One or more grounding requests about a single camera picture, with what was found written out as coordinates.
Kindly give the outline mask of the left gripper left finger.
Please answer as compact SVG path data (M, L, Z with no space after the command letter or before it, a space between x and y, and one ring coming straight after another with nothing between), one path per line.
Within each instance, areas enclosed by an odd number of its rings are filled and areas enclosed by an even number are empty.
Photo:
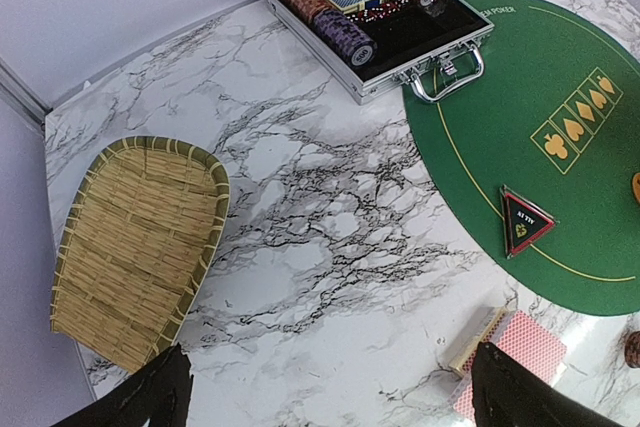
M119 387L54 426L185 427L193 389L189 357L176 344Z

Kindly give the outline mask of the black triangular all-in button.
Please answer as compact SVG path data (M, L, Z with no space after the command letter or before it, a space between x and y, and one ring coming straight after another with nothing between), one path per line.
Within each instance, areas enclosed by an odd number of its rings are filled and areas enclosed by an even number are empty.
M500 187L505 255L511 259L548 234L555 218L507 185Z

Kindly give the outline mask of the orange round dealer button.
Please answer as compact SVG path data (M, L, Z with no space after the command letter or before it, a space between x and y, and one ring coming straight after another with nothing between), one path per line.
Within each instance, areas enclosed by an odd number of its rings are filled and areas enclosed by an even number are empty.
M640 173L637 172L631 179L631 192L635 201L640 204Z

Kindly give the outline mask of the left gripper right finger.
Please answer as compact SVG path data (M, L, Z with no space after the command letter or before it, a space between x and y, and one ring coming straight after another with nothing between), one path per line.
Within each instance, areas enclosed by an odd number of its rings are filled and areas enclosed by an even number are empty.
M496 345L481 342L471 368L477 426L616 427L557 392Z

